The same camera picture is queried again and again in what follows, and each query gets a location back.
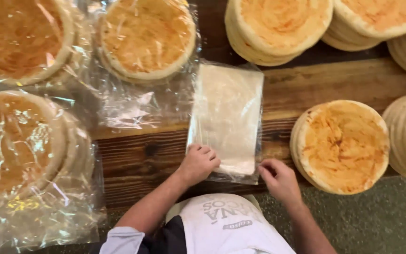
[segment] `person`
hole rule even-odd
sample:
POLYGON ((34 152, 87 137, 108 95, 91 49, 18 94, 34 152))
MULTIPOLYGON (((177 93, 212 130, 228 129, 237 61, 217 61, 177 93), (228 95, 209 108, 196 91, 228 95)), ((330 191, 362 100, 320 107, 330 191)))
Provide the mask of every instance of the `person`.
POLYGON ((209 147, 190 145, 178 170, 133 205, 109 231, 100 254, 336 253, 303 202, 294 170, 277 159, 265 159, 258 171, 270 194, 289 213, 295 252, 260 209, 241 196, 208 194, 174 206, 189 187, 205 180, 220 163, 209 147), (172 206, 177 215, 170 218, 172 206), (167 212, 168 222, 156 231, 167 212))

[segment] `hand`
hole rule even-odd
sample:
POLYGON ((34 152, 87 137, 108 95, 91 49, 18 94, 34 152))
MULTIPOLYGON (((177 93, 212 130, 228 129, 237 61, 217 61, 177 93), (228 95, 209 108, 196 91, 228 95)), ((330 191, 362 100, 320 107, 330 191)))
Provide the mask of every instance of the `hand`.
POLYGON ((266 182, 270 194, 285 205, 286 209, 299 209, 305 205, 302 201, 296 173, 278 159, 265 159, 258 166, 262 179, 266 182))
POLYGON ((221 161, 217 158, 216 152, 209 147, 190 145, 188 149, 186 157, 175 174, 190 187, 205 180, 215 168, 220 166, 221 161))

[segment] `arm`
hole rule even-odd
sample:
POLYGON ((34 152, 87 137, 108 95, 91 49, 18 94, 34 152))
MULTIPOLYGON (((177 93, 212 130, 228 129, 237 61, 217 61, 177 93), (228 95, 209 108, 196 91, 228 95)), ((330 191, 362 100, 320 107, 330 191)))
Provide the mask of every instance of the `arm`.
POLYGON ((209 147, 189 146, 181 166, 159 187, 133 205, 117 222, 151 234, 177 199, 190 187, 203 180, 220 165, 220 159, 209 147))
POLYGON ((264 160, 258 168, 271 195, 289 213, 298 254, 336 254, 302 200, 294 170, 276 159, 264 160))

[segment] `floor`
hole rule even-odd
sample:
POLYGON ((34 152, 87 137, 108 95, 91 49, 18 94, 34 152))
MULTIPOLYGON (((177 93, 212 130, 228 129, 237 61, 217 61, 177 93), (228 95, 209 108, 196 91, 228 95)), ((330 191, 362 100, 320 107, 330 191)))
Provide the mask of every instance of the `floor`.
MULTIPOLYGON (((304 201, 339 254, 406 254, 406 179, 381 180, 371 190, 338 196, 302 189, 304 201)), ((290 224, 283 206, 270 195, 257 195, 264 216, 291 244, 290 224)), ((114 225, 122 212, 111 213, 114 225)), ((110 226, 101 230, 107 234, 110 226)), ((89 245, 52 246, 35 254, 86 254, 89 245)))

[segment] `person's left hand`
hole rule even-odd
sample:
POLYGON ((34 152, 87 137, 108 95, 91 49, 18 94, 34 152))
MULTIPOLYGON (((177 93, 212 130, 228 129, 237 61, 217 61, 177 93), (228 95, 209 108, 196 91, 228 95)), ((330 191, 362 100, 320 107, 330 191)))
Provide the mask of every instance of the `person's left hand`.
POLYGON ((175 171, 189 187, 205 180, 209 174, 220 166, 220 159, 214 150, 207 146, 190 145, 181 166, 175 171))

